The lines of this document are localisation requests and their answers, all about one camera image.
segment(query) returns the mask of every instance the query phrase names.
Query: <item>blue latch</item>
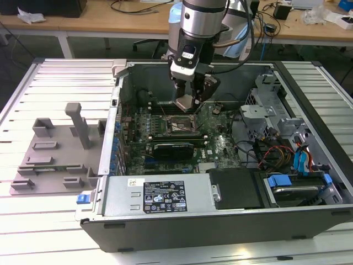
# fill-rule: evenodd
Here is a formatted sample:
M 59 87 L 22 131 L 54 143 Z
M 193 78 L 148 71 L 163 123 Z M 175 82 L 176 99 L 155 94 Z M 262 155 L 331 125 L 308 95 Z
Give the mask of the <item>blue latch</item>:
M 89 194 L 80 194 L 77 196 L 76 204 L 89 204 L 90 195 Z
M 324 179 L 325 179 L 327 185 L 332 183 L 332 178 L 330 175 L 324 174 Z
M 292 186 L 291 179 L 288 175 L 272 175 L 268 179 L 270 187 Z

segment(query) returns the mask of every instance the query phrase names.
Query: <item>gray stand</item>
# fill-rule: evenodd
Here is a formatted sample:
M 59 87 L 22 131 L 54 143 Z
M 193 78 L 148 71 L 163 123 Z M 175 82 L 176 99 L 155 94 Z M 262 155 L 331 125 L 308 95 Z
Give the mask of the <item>gray stand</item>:
M 11 195 L 80 193 L 95 188 L 106 121 L 88 126 L 80 111 L 79 103 L 66 106 L 74 127 L 36 119 L 35 136 L 11 183 Z

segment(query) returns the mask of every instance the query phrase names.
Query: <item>power supply label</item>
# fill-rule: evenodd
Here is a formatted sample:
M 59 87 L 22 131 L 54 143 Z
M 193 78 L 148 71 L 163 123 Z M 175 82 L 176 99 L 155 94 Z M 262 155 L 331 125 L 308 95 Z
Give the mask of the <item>power supply label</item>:
M 144 182 L 143 211 L 146 214 L 188 211 L 184 181 Z

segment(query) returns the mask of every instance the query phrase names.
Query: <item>black plastic cover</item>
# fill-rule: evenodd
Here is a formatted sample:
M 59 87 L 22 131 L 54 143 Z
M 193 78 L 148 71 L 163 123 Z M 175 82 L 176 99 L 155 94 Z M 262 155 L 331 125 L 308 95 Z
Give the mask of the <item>black plastic cover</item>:
M 223 168 L 209 171 L 212 185 L 218 186 L 221 201 L 217 210 L 264 208 L 254 173 L 257 169 Z

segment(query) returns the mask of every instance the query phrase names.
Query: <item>white sticker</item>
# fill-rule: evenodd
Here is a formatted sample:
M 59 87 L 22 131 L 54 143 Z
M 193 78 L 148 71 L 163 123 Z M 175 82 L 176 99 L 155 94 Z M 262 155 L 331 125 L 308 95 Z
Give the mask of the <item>white sticker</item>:
M 127 186 L 128 187 L 140 187 L 143 186 L 145 182 L 144 178 L 129 178 L 127 180 Z
M 188 52 L 183 52 L 183 54 L 181 55 L 182 57 L 186 58 L 186 59 L 192 59 L 194 57 L 193 54 L 190 54 Z

